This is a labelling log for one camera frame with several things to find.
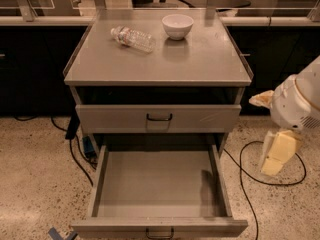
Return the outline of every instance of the cabinet top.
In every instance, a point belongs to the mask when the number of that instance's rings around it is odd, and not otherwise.
[[[194,19],[185,39],[168,38],[162,18],[181,13]],[[118,44],[110,30],[127,26],[155,37],[146,54]],[[248,86],[251,82],[214,11],[205,9],[103,10],[66,68],[71,86]]]

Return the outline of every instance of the gray cabinet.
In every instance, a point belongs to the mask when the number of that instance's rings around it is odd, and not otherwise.
[[[171,13],[195,19],[184,41],[162,29]],[[120,46],[108,31],[117,25],[151,33],[156,49]],[[232,217],[220,154],[251,73],[217,16],[103,11],[66,73],[82,131],[99,154],[87,219],[72,223],[80,236],[241,234],[247,221]]]

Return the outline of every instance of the speckled floor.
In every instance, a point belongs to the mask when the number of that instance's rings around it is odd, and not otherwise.
[[[56,118],[66,128],[68,118]],[[226,150],[239,161],[241,148],[263,140],[268,129],[277,127],[269,117],[242,116],[229,134]],[[304,137],[299,154],[307,178],[294,187],[261,185],[243,176],[244,186],[259,221],[259,239],[320,239],[320,149],[319,132]],[[269,182],[296,181],[303,175],[294,157],[274,179],[258,173],[261,144],[252,144],[243,153],[243,166],[253,176]],[[73,150],[91,177],[93,169],[81,160],[75,140]],[[224,152],[221,158],[233,216],[248,220],[249,227],[237,239],[255,239],[252,212],[240,188],[239,168]],[[86,216],[91,185],[72,160],[69,141],[50,118],[20,122],[0,118],[0,239],[51,239],[54,227],[66,238],[70,223]]]

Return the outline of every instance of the drawer front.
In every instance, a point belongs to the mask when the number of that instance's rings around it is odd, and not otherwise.
[[[232,131],[240,105],[78,105],[90,133],[224,133]]]
[[[101,148],[80,237],[237,237],[220,159],[209,152],[109,152]]]

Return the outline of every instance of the dark wall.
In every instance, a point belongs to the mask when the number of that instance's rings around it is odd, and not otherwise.
[[[242,114],[264,115],[269,110],[248,103],[256,94],[274,90],[289,75],[299,73],[320,55],[319,27],[228,27],[246,57],[254,78],[241,101]]]
[[[0,27],[0,115],[71,115],[62,75],[85,26]]]

